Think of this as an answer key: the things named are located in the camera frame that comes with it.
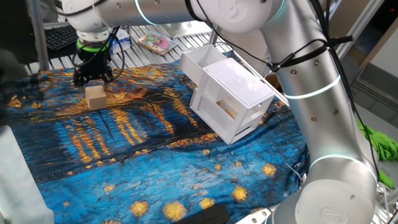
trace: starry night tablecloth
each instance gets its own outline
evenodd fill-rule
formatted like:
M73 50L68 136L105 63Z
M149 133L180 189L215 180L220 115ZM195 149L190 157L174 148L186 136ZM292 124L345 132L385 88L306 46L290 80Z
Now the starry night tablecloth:
M70 85L70 69L0 85L0 125L55 223L173 223L215 203L235 223L298 190L286 164L304 172L305 142L289 107L275 98L228 146L189 108L195 85L178 63L126 69L100 111Z

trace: green cloth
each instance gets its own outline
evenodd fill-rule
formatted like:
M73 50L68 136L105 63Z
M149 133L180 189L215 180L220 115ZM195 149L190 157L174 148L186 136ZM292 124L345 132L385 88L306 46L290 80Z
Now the green cloth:
M375 131L366 125L364 128L361 122L358 120L356 120L356 123L358 124L359 130L361 130L362 134L365 137L366 137L365 128L366 130L368 130L370 141L372 143L373 148L376 150L377 155L379 156L379 160L398 161L398 144L394 140L389 138L386 134L381 133L379 131ZM392 181L385 173L379 170L379 176L380 176L380 182L382 182L389 188L393 188L394 181Z

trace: white plastic box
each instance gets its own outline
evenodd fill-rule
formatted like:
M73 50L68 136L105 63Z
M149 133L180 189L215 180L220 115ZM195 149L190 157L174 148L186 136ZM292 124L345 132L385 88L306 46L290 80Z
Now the white plastic box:
M180 69L198 86L191 109L232 144L257 128L275 93L212 45L185 52Z

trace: book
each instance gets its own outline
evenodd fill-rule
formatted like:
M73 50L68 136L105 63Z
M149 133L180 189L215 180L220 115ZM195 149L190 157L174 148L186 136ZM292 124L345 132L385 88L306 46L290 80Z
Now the book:
M172 39L156 31L149 32L141 37L137 41L137 44L162 56L177 46L176 41L173 41Z

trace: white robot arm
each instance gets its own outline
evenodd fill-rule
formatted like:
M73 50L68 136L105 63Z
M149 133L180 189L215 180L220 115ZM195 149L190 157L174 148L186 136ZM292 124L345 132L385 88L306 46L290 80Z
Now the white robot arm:
M76 14L68 20L82 44L105 41L108 28L120 25L209 19L234 33L260 29L273 62L291 55L275 70L311 157L302 190L284 200L266 223L371 223L378 181L373 149L359 132L307 0L64 0L63 8Z

